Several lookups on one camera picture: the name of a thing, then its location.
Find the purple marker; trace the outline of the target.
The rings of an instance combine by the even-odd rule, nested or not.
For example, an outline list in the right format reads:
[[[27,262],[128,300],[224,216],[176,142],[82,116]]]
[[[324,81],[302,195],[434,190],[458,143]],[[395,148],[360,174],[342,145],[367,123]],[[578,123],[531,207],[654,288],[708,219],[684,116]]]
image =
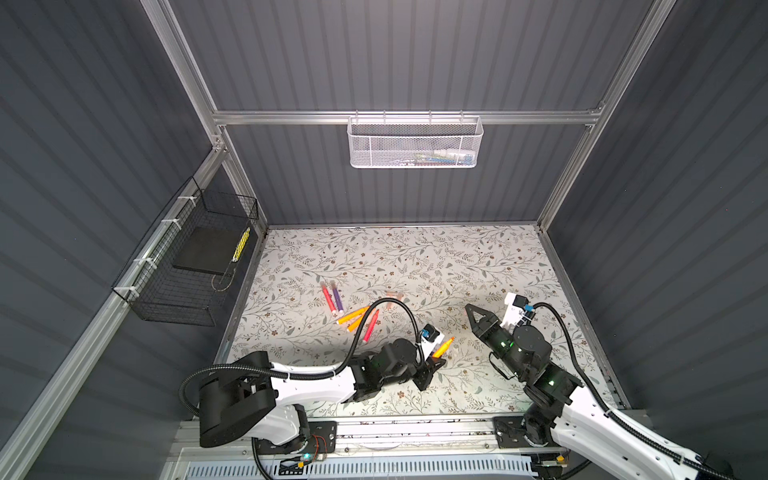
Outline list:
[[[340,291],[338,289],[338,285],[335,281],[332,281],[330,283],[331,291],[333,295],[334,304],[336,307],[336,311],[338,315],[342,315],[344,313],[344,306],[341,300]]]

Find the yellow marker in basket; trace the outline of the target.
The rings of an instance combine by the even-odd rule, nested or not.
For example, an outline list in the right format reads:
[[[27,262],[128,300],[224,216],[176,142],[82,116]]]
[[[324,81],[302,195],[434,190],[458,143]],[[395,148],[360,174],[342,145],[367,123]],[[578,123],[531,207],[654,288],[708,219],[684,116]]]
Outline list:
[[[238,241],[238,243],[237,243],[237,245],[236,245],[236,247],[235,247],[235,249],[233,251],[233,255],[232,255],[232,258],[231,258],[231,262],[232,263],[237,263],[240,260],[240,258],[242,256],[242,252],[244,251],[244,249],[245,249],[245,247],[247,245],[247,242],[249,240],[250,233],[251,233],[251,228],[250,227],[247,227],[243,231],[243,233],[240,236],[240,239],[239,239],[239,241]]]

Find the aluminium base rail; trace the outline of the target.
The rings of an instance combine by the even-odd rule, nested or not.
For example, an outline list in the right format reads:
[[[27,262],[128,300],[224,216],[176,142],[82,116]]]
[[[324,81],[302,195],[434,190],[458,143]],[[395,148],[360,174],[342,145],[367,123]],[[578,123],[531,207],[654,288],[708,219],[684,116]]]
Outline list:
[[[337,417],[335,439],[326,444],[340,457],[374,454],[430,455],[496,452],[495,413]],[[224,460],[251,455],[249,439],[215,448],[199,446],[196,421],[183,421],[167,460]]]

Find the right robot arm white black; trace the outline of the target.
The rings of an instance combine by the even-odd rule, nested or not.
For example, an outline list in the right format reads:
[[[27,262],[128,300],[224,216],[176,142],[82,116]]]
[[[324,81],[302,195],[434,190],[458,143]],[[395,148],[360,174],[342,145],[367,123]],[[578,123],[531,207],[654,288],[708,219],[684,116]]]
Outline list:
[[[544,302],[521,308],[522,319],[508,328],[492,312],[465,306],[473,334],[523,384],[532,405],[524,414],[526,440],[550,442],[579,454],[619,479],[731,479],[729,467],[716,469],[705,457],[653,432],[609,407],[583,369],[575,375],[551,360],[552,345],[530,322],[537,308],[563,320]]]

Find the pink marker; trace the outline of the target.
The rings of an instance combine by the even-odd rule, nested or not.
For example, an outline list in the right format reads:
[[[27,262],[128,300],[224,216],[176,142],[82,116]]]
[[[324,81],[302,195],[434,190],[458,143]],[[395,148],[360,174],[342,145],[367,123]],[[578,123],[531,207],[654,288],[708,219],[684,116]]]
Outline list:
[[[334,297],[332,296],[330,289],[328,288],[327,284],[325,282],[320,283],[321,290],[323,293],[323,296],[325,298],[325,301],[327,303],[327,306],[330,310],[330,313],[333,317],[335,317],[338,314],[338,310],[336,308],[336,304],[334,302]]]
[[[370,341],[370,338],[372,336],[374,328],[375,328],[375,326],[376,326],[376,324],[378,322],[379,314],[380,314],[380,310],[376,309],[374,311],[374,313],[373,313],[373,316],[372,316],[372,318],[371,318],[371,320],[370,320],[370,322],[368,324],[368,327],[366,329],[365,335],[363,337],[363,342],[364,343],[368,343]]]

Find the black foam pad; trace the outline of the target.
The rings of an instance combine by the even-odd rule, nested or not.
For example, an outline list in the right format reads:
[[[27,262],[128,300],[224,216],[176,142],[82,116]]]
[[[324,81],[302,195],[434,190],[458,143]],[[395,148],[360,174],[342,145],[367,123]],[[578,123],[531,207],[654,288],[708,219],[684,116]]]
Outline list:
[[[196,227],[172,260],[176,269],[223,275],[230,266],[242,231]]]

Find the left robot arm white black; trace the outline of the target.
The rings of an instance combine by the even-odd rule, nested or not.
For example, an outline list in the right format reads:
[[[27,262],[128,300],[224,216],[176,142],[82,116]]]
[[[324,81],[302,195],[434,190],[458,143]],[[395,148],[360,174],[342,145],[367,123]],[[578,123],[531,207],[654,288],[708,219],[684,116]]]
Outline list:
[[[444,335],[426,329],[422,333],[417,343],[400,338],[377,353],[355,356],[329,378],[301,380],[302,374],[330,369],[273,363],[264,351],[206,374],[199,387],[200,446],[219,447],[252,437],[277,447],[298,448],[309,438],[305,406],[310,403],[362,402],[385,387],[408,381],[426,390],[445,364],[436,355]]]

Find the items in white basket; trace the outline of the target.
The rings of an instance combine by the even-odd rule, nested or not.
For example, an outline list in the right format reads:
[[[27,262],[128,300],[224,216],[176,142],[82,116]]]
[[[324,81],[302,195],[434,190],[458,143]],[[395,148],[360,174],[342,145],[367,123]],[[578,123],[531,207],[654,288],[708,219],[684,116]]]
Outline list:
[[[385,151],[380,161],[389,166],[449,166],[469,167],[476,165],[477,153],[466,149],[442,149],[425,151]]]

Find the orange marker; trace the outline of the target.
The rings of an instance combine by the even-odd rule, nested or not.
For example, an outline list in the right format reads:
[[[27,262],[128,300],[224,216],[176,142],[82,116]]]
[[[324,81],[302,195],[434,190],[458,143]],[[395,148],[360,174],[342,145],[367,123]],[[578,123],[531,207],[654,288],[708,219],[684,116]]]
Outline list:
[[[349,321],[355,320],[355,319],[359,318],[360,316],[364,315],[367,310],[368,310],[368,306],[365,306],[363,308],[360,308],[358,310],[350,312],[350,313],[344,315],[343,317],[339,318],[337,320],[337,323],[339,325],[341,325],[341,324],[345,324],[345,323],[347,323]]]
[[[437,350],[435,350],[432,353],[432,357],[434,359],[441,358],[447,352],[447,350],[450,348],[450,346],[452,345],[454,340],[455,340],[454,337],[451,337],[450,339],[446,340]]]
[[[358,329],[367,311],[368,307],[359,309],[355,312],[355,316],[352,318],[351,323],[347,326],[348,332],[355,332]]]

